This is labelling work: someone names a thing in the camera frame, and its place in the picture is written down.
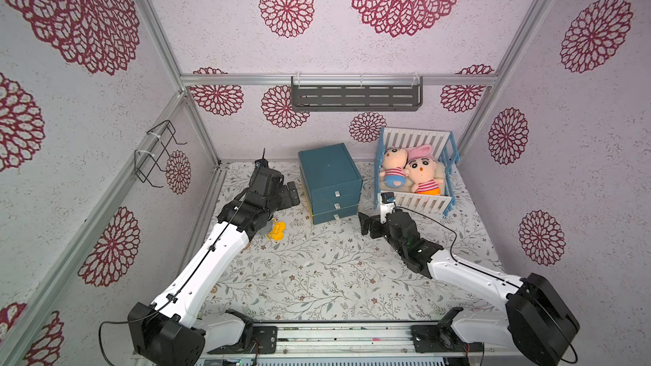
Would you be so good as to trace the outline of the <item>teal drawer cabinet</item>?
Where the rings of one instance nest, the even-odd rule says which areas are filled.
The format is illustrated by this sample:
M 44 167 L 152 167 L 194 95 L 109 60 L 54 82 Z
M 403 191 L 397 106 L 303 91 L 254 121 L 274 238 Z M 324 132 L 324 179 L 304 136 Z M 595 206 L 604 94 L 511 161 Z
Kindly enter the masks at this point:
M 363 178 L 344 143 L 300 151 L 298 158 L 314 225 L 357 215 Z

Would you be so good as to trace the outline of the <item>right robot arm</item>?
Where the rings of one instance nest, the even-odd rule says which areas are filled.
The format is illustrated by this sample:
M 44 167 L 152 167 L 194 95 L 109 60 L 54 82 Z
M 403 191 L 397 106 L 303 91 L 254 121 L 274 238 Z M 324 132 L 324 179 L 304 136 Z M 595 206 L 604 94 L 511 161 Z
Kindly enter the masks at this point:
M 456 286 L 498 309 L 488 316 L 449 311 L 437 327 L 453 332 L 459 342 L 513 347 L 537 365 L 557 365 L 575 350 L 579 321 L 540 274 L 513 276 L 458 259 L 422 237 L 410 214 L 399 208 L 358 218 L 363 235 L 385 240 L 415 274 Z

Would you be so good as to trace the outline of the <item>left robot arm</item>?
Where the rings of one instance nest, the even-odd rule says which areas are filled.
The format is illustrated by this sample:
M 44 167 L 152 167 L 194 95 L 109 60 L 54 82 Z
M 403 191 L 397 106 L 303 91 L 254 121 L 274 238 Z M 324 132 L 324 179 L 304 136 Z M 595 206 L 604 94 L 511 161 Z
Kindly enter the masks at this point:
M 225 205 L 202 247 L 152 303 L 137 303 L 127 316 L 135 353 L 156 365 L 193 365 L 201 355 L 256 348 L 254 322 L 235 310 L 198 325 L 203 303 L 233 259 L 267 227 L 277 211 L 299 205 L 294 182 L 267 191 L 248 189 Z

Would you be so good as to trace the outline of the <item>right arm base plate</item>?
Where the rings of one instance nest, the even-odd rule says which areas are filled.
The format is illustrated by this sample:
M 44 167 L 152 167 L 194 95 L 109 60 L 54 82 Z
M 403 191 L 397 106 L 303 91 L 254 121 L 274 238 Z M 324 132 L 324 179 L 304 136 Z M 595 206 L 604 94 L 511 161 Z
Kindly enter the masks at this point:
M 418 353 L 463 352 L 482 354 L 482 343 L 462 342 L 448 325 L 412 325 L 415 351 Z

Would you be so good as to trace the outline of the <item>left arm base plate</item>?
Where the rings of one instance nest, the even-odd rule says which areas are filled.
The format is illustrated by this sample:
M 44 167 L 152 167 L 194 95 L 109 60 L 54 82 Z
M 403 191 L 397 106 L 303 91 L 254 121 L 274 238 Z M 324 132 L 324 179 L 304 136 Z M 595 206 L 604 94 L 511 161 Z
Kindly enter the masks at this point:
M 209 354 L 273 354 L 278 344 L 276 326 L 253 326 L 245 330 L 240 341 L 231 346 L 219 347 Z

